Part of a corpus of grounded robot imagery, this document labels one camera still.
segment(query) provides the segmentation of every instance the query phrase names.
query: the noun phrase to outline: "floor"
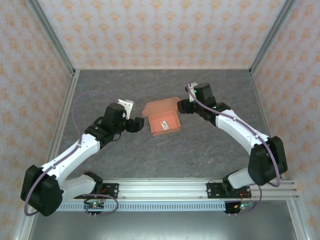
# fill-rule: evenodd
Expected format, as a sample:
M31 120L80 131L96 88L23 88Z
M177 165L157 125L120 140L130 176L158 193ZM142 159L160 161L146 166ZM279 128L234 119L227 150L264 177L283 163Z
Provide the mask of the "floor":
M187 99L189 82L209 83L217 102L263 133L266 128L247 70L81 70L73 100L86 91L106 92L134 101L131 117L142 117L148 102L179 97ZM105 113L112 101L89 94L76 106L76 121L84 131ZM124 132L83 162L70 177L92 171L102 178L222 178L248 165L242 146L224 131L196 114L180 114L179 132L153 137L148 120L141 132ZM60 153L77 140L69 114Z
M117 212L87 217L56 212L35 219L30 240L296 240L286 201L263 201L252 212Z

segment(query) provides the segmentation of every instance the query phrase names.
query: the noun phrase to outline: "cardboard box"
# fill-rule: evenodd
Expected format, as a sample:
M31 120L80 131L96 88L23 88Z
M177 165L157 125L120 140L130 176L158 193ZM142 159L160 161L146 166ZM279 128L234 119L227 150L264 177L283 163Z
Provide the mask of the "cardboard box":
M148 117L152 136L169 134L180 130L181 125L177 114L177 102L179 101L180 98L173 97L148 102L145 105L142 115Z

